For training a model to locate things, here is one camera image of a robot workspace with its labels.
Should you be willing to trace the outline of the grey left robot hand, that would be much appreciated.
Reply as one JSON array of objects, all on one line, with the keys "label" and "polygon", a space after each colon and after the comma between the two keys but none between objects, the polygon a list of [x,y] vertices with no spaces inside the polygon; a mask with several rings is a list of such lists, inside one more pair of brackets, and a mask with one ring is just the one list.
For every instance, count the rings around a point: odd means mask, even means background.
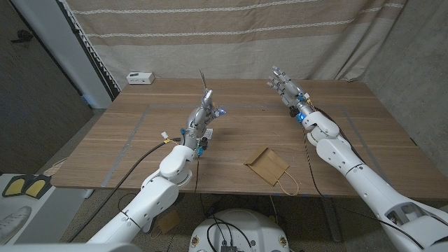
[{"label": "grey left robot hand", "polygon": [[213,90],[204,89],[199,106],[188,116],[185,132],[183,133],[181,145],[189,147],[192,156],[195,155],[199,139],[201,139],[207,125],[214,119],[226,114],[226,111],[217,107],[212,100]]}]

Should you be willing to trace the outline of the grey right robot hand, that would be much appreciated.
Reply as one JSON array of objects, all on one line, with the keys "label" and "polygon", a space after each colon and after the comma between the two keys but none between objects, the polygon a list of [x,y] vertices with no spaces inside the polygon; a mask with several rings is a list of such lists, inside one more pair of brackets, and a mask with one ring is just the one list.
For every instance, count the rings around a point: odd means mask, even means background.
[{"label": "grey right robot hand", "polygon": [[281,96],[282,102],[289,108],[290,116],[301,123],[309,114],[315,112],[309,94],[279,67],[273,66],[274,77],[269,76],[267,85]]}]

